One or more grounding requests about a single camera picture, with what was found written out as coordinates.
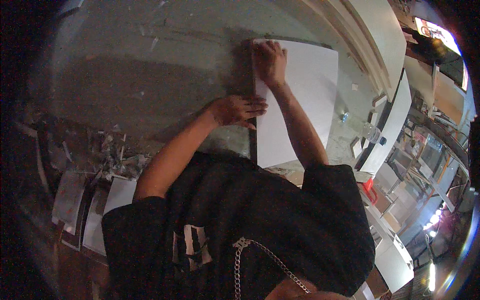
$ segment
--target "hand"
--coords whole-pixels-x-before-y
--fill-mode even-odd
[[[239,125],[250,129],[255,126],[246,120],[266,113],[268,105],[259,97],[231,95],[214,100],[207,108],[219,126]]]
[[[287,49],[278,42],[266,41],[253,47],[253,66],[260,79],[271,89],[285,84]]]

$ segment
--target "metal chain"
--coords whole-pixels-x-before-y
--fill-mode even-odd
[[[235,267],[234,267],[234,277],[235,277],[235,300],[240,300],[241,299],[241,291],[240,291],[240,255],[241,252],[243,251],[243,248],[248,247],[250,243],[255,244],[257,247],[262,249],[271,259],[273,259],[276,264],[282,269],[282,271],[291,279],[293,280],[296,284],[301,287],[305,293],[310,294],[310,290],[298,279],[295,275],[293,275],[292,272],[283,264],[283,262],[275,255],[273,252],[271,252],[267,247],[264,245],[260,244],[257,241],[254,240],[246,240],[244,237],[241,237],[236,243],[234,243],[232,246],[237,247],[237,251],[235,252]]]

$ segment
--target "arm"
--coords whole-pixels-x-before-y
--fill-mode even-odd
[[[134,199],[165,197],[169,187],[213,129],[232,124],[255,129],[246,120],[263,115],[266,108],[267,104],[261,98],[228,96],[215,100],[154,156],[138,179]]]
[[[257,75],[270,88],[280,106],[293,150],[305,169],[313,163],[328,165],[328,157],[299,102],[285,81],[287,50],[278,42],[263,42],[254,48]]]

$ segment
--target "t-shirt sleeve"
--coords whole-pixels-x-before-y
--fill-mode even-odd
[[[375,247],[360,191],[348,165],[318,165],[305,171],[302,189],[319,201],[321,222],[328,227],[329,248],[339,284],[350,282],[344,294],[351,296],[373,269]]]
[[[102,218],[110,276],[117,292],[127,298],[142,293],[153,259],[163,253],[165,200],[148,197],[115,208]]]

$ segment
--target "black t-shirt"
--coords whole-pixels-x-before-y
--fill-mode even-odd
[[[126,299],[232,299],[241,237],[319,290],[351,296],[374,243],[350,166],[314,166],[302,189],[244,158],[196,153],[166,198],[102,220],[110,277]],[[286,275],[255,245],[240,260],[242,299],[265,299]]]

